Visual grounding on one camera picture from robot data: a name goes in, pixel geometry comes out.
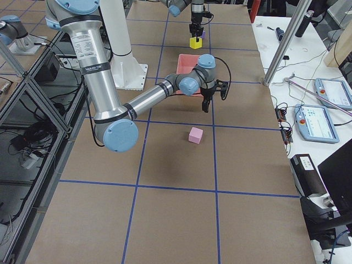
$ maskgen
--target pink cube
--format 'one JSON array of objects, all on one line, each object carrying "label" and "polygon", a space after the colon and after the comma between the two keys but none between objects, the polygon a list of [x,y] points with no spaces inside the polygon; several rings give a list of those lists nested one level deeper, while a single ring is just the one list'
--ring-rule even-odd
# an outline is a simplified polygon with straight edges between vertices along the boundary
[{"label": "pink cube", "polygon": [[188,141],[199,144],[203,136],[203,130],[199,128],[192,128],[188,136]]}]

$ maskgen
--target white table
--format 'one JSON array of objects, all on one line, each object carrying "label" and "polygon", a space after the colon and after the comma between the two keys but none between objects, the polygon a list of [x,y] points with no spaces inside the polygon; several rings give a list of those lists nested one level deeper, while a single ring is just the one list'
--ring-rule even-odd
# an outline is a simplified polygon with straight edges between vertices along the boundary
[{"label": "white table", "polygon": [[[279,42],[276,38],[276,32],[268,29],[267,27],[269,26],[273,29],[280,27],[285,31],[289,22],[290,18],[257,16],[255,22],[252,25],[265,71],[269,67],[272,58],[274,57],[274,54],[279,46]],[[292,73],[304,79],[337,78],[339,80],[344,80],[339,69],[327,68],[325,66],[323,59],[326,54],[327,50],[325,48],[325,45],[321,41],[318,33],[312,25],[309,25],[302,38],[293,38],[285,54],[289,56],[287,65],[306,62],[314,57],[317,58],[307,63],[300,63],[297,65],[287,66],[276,72],[269,88],[271,94],[277,98],[278,104],[282,102],[286,102],[288,106],[295,106],[296,104],[301,104],[299,100],[296,100],[289,96],[289,86],[287,82],[282,83],[283,79],[286,77],[290,77]],[[306,81],[297,78],[293,78],[292,80],[300,84],[301,86],[308,88],[310,91],[314,91],[314,81]],[[303,90],[295,87],[294,85],[291,85],[290,90],[290,94],[293,97],[299,99],[303,98]],[[320,101],[317,98],[309,94],[305,95],[303,101],[306,105],[321,105]],[[294,109],[295,108],[288,108],[286,115],[287,120],[291,125],[294,125]],[[332,117],[334,124],[345,123],[351,120],[351,117],[335,109],[329,109],[329,113]],[[342,145],[344,145],[347,141],[352,138],[352,123],[344,126],[337,126],[336,131],[340,138],[340,142],[337,144],[309,142],[305,141],[300,135],[297,124],[294,125],[292,135],[293,143],[288,146],[288,150],[290,150],[288,158],[292,158],[295,154],[308,153],[311,156],[315,166],[318,166],[334,151],[339,149]],[[321,198],[317,199],[317,204],[321,205],[321,200]],[[351,264],[352,247],[344,247],[341,249],[337,249],[335,253],[336,255],[333,257],[334,264]],[[326,258],[329,258],[328,250],[326,250],[324,254]]]}]

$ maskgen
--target pink tray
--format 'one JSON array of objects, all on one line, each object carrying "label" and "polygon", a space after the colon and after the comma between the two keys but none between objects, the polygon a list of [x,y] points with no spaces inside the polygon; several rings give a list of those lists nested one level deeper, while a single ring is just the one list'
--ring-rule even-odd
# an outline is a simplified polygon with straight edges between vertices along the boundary
[{"label": "pink tray", "polygon": [[178,56],[176,73],[177,74],[190,73],[193,67],[197,64],[199,56],[200,55],[180,54]]}]

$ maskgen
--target black box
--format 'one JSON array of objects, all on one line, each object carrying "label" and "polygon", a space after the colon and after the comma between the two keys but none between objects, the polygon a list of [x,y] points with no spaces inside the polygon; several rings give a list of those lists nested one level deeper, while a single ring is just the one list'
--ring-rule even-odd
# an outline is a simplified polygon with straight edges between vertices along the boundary
[{"label": "black box", "polygon": [[290,161],[296,186],[302,195],[320,197],[327,193],[309,154],[295,155]]}]

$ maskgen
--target blue grid line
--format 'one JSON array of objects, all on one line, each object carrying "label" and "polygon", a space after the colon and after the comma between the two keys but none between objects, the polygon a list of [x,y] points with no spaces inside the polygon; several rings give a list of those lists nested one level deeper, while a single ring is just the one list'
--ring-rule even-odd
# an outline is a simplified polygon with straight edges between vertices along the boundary
[{"label": "blue grid line", "polygon": [[201,193],[215,193],[214,190],[182,188],[182,187],[153,186],[153,185],[138,185],[138,187],[139,188],[148,188],[148,189],[162,189],[162,190],[175,190],[175,191],[198,191]]},{"label": "blue grid line", "polygon": [[41,21],[43,21],[43,19],[45,19],[45,16],[39,21],[39,23],[35,27],[33,27],[31,33],[37,28],[37,26],[41,25]]},{"label": "blue grid line", "polygon": [[135,184],[127,183],[109,183],[103,181],[85,181],[85,180],[60,180],[61,183],[84,183],[84,184],[96,184],[96,185],[113,185],[113,186],[123,186],[123,187],[136,187]]},{"label": "blue grid line", "polygon": [[[6,11],[23,11],[23,10],[17,10],[17,9],[6,9]],[[27,9],[27,10],[25,10],[24,12],[45,12],[45,11],[42,11],[42,10],[29,10],[29,9]]]},{"label": "blue grid line", "polygon": [[24,10],[24,13],[22,15],[20,15],[20,17],[22,17],[35,3],[36,3],[36,1],[33,1],[33,3],[26,10]]},{"label": "blue grid line", "polygon": [[[164,42],[165,42],[167,21],[166,21],[166,24],[165,24],[165,30],[164,30],[164,36],[163,36],[162,45],[164,45]],[[158,74],[159,74],[162,53],[163,53],[163,47],[161,48],[161,51],[160,51],[159,64],[158,64],[158,69],[157,69],[157,77],[158,77]],[[134,195],[133,195],[131,213],[130,213],[130,218],[129,218],[129,222],[128,222],[128,228],[127,228],[127,233],[126,233],[126,240],[125,240],[125,245],[124,245],[124,250],[123,250],[123,256],[122,256],[121,264],[124,264],[125,258],[126,258],[128,239],[129,239],[129,234],[130,234],[130,230],[131,230],[133,212],[134,212],[134,207],[135,207],[135,202],[136,202],[136,197],[137,197],[137,191],[138,191],[138,183],[139,183],[140,174],[141,174],[141,170],[142,170],[144,151],[145,151],[145,146],[146,146],[146,143],[147,143],[147,136],[148,136],[148,130],[149,130],[149,125],[150,125],[151,114],[152,114],[152,109],[149,110],[147,128],[146,128],[146,131],[145,131],[144,143],[143,143],[142,154],[141,154],[141,161],[140,161],[139,169],[138,169],[138,176],[137,176],[136,187],[135,187],[135,191],[134,191]]]},{"label": "blue grid line", "polygon": [[258,51],[251,48],[213,48],[213,50],[226,50],[226,51]]},{"label": "blue grid line", "polygon": [[232,84],[261,84],[259,81],[231,81]]},{"label": "blue grid line", "polygon": [[[165,20],[153,20],[153,19],[127,19],[128,21],[142,21],[142,22],[168,22],[168,23],[179,23],[179,24],[190,24],[191,21],[165,21]],[[251,24],[241,24],[241,23],[220,23],[212,22],[214,25],[234,25],[234,26],[252,26]]]},{"label": "blue grid line", "polygon": [[5,10],[7,10],[6,8],[8,8],[9,6],[11,6],[13,3],[15,2],[15,0],[12,0],[12,2],[11,3],[9,3],[4,9],[2,9],[2,11],[1,12],[3,12],[3,11],[5,11]]},{"label": "blue grid line", "polygon": [[244,192],[244,191],[218,191],[220,194],[238,194],[238,195],[251,195],[251,196],[268,196],[268,197],[281,197],[281,198],[300,198],[299,195],[290,194],[263,194],[256,192]]},{"label": "blue grid line", "polygon": [[214,125],[216,128],[239,128],[239,129],[252,129],[252,130],[269,130],[269,131],[280,131],[278,128],[252,128],[248,126],[231,126],[231,125]]},{"label": "blue grid line", "polygon": [[175,191],[195,191],[199,193],[216,193],[231,194],[231,195],[249,195],[249,196],[267,196],[267,197],[281,197],[281,198],[299,198],[299,195],[291,194],[265,194],[262,192],[247,192],[247,191],[226,191],[226,190],[211,190],[211,189],[198,189],[198,188],[184,188],[184,187],[171,187],[171,186],[156,186],[145,184],[128,184],[128,183],[110,183],[107,181],[85,181],[85,180],[59,180],[61,183],[78,183],[78,184],[92,184],[92,185],[109,185],[109,186],[122,186],[122,187],[138,187],[145,189],[162,189],[162,190],[175,190]]},{"label": "blue grid line", "polygon": [[[211,30],[210,23],[209,29],[209,53],[211,54]],[[215,139],[215,113],[214,113],[214,100],[211,101],[211,114],[212,114],[212,130],[213,130],[213,156],[214,156],[214,182],[215,182],[215,210],[216,210],[216,238],[217,238],[217,251],[218,251],[218,264],[221,264],[221,247],[220,247],[220,221],[219,221],[219,197],[218,197],[218,175],[216,163],[216,139]]]},{"label": "blue grid line", "polygon": [[177,122],[166,122],[166,121],[152,121],[152,120],[134,120],[136,122],[148,122],[152,124],[170,124],[170,125],[195,125],[199,127],[215,127],[215,128],[232,128],[232,129],[251,129],[251,130],[268,130],[268,131],[280,131],[278,128],[256,128],[249,126],[232,126],[232,125],[212,125],[212,124],[196,124],[196,123],[177,123]]},{"label": "blue grid line", "polygon": [[[173,46],[173,45],[152,45],[152,44],[131,44],[131,46],[146,46],[146,47],[167,47],[167,48],[189,48],[189,46]],[[246,48],[213,48],[214,50],[227,50],[227,51],[258,51],[257,49],[246,49]]]},{"label": "blue grid line", "polygon": [[128,220],[128,227],[127,227],[127,233],[126,233],[126,238],[125,238],[125,245],[124,245],[124,249],[123,249],[123,255],[122,255],[121,264],[124,264],[124,263],[125,263],[126,252],[127,252],[127,245],[128,245],[128,239],[129,239],[129,235],[130,235],[130,231],[131,231],[131,225],[132,225],[133,212],[134,212],[134,207],[135,207],[135,204],[136,204],[138,183],[139,183],[139,178],[140,178],[140,175],[141,175],[142,164],[143,164],[143,158],[144,158],[144,151],[145,151],[145,146],[146,146],[146,142],[147,142],[148,129],[149,129],[149,122],[148,122],[147,128],[146,128],[146,130],[145,130],[144,143],[143,143],[143,148],[142,148],[142,153],[141,153],[141,160],[140,160],[140,163],[139,163],[138,174],[137,174],[137,180],[136,180],[135,189],[134,189],[134,193],[133,193],[133,200],[132,200],[131,212],[130,212],[130,217],[129,217],[129,220]]}]

